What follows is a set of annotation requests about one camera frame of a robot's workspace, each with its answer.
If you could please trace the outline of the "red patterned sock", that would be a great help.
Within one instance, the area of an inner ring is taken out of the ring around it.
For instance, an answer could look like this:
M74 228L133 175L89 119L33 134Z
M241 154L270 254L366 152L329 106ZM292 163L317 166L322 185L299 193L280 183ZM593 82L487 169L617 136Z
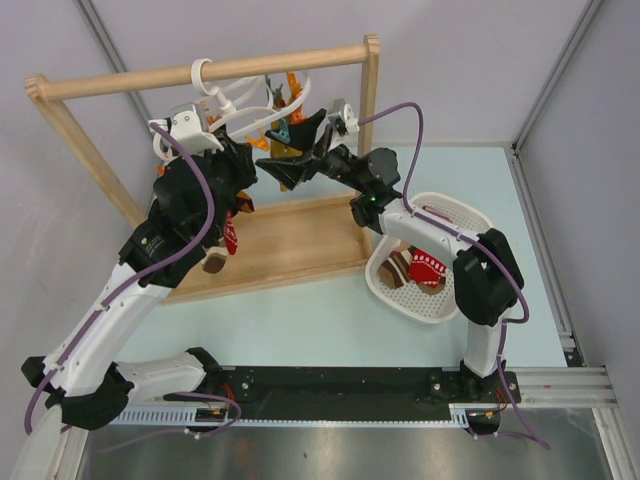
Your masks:
M409 278L417 284L435 287L445 276L446 266L429 253L415 248L409 265Z
M223 232L223 239L224 239L228 254L235 255L238 249L238 238L237 238L236 229L233 223L233 215L231 211L227 213L227 218L226 218L224 232Z

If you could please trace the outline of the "white plastic clip hanger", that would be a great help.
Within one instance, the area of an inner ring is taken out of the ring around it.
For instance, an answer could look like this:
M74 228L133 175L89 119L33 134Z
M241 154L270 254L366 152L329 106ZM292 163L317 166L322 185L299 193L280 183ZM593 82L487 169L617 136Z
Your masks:
M285 101L286 105L276 110L272 107L272 98L265 85L265 75L242 77L232 83L221 86L203 79L204 66L210 63L209 58L195 60L190 67L191 86L200 95L200 99L193 103L204 106L206 118L220 115L221 119L213 125L209 125L209 132L217 139L217 134L230 124L245 122L246 124L229 133L235 142L246 140L246 136L258 138L259 130L266 133L266 129L280 118L285 118L288 125L291 113L303 106L304 101L311 93L312 82L308 72L302 73L303 80L297 80L303 87L301 95L292 103ZM164 163L169 163L178 157L178 150L172 146L169 140L163 137L168 134L157 124L149 124L149 131L153 135L152 146L155 155Z

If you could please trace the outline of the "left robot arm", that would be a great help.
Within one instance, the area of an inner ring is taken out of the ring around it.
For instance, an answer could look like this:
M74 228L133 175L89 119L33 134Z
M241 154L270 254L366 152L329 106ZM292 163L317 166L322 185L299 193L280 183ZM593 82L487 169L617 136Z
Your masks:
M221 147L181 154L153 185L147 219L119 252L95 306L53 353L32 356L21 371L36 396L48 395L66 426L97 430L139 400L207 400L223 390L218 362L202 347L160 361L125 364L116 354L140 322L190 270L218 273L237 251L233 217L253 211L252 148L225 133Z

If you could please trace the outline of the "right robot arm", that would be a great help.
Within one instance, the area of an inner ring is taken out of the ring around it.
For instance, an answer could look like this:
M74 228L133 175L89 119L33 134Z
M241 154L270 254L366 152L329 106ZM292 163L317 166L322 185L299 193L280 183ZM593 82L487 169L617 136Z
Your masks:
M376 148L354 155L338 142L342 121L328 124L302 155L290 159L261 158L257 166L293 190L321 174L356 191L350 202L356 224L404 241L453 275L454 299L468 321L466 352L461 362L461 388L473 401L484 401L504 381L506 330L515 305L529 309L524 279L506 236L495 228L465 230L414 206L398 191L398 159L394 150Z

